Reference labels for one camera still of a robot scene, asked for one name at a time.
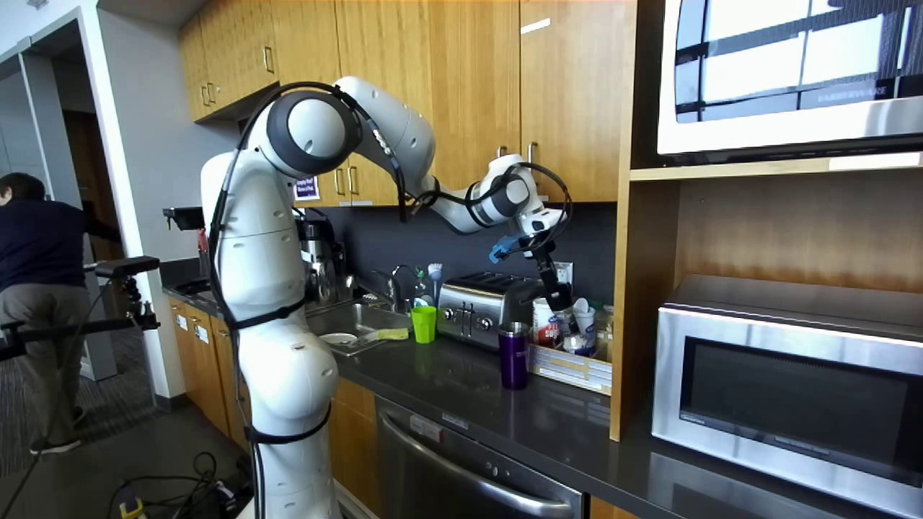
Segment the stainless steel dishwasher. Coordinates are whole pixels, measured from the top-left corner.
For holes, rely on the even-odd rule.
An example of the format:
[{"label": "stainless steel dishwasher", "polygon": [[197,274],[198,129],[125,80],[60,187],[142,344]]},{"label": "stainless steel dishwasher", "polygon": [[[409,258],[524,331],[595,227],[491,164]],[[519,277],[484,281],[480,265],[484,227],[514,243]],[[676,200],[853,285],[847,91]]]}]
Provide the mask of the stainless steel dishwasher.
[{"label": "stainless steel dishwasher", "polygon": [[377,399],[386,519],[586,517],[586,496]]}]

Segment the green cup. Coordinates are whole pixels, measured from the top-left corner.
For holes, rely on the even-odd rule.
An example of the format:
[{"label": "green cup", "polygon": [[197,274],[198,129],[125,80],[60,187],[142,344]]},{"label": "green cup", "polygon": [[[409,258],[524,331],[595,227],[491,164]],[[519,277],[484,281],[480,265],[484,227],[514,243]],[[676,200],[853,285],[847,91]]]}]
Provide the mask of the green cup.
[{"label": "green cup", "polygon": [[415,307],[409,313],[412,320],[412,344],[434,344],[435,326],[438,326],[438,310],[435,307]]}]

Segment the microwave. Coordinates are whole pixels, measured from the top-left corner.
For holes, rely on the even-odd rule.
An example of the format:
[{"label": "microwave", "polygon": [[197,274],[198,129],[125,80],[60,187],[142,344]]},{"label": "microwave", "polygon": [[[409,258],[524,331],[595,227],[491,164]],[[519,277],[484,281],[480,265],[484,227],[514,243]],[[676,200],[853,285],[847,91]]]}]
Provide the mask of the microwave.
[{"label": "microwave", "polygon": [[689,277],[659,310],[653,435],[923,517],[923,294]]},{"label": "microwave", "polygon": [[921,151],[923,0],[666,0],[659,106],[677,161]]}]

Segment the dark countertop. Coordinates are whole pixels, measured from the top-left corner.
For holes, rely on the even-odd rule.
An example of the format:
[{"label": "dark countertop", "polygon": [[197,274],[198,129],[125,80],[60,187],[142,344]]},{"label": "dark countertop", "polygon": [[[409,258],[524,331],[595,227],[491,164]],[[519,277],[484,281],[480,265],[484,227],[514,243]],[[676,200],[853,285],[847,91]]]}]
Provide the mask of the dark countertop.
[{"label": "dark countertop", "polygon": [[[211,297],[177,294],[204,313]],[[648,435],[648,422],[608,442],[608,399],[530,377],[501,390],[496,354],[438,339],[434,346],[374,344],[337,359],[340,376],[449,429],[467,432],[552,478],[599,496],[634,517],[879,517]]]}]

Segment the man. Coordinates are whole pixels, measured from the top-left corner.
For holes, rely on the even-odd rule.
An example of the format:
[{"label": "man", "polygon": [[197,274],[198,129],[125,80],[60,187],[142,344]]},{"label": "man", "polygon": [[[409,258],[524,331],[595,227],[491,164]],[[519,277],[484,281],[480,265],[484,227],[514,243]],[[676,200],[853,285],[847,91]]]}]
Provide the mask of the man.
[{"label": "man", "polygon": [[[80,326],[89,318],[83,289],[83,215],[47,202],[44,183],[30,174],[0,177],[0,324],[27,328]],[[33,455],[66,452],[80,444],[80,334],[30,340],[24,383],[40,419]]]}]

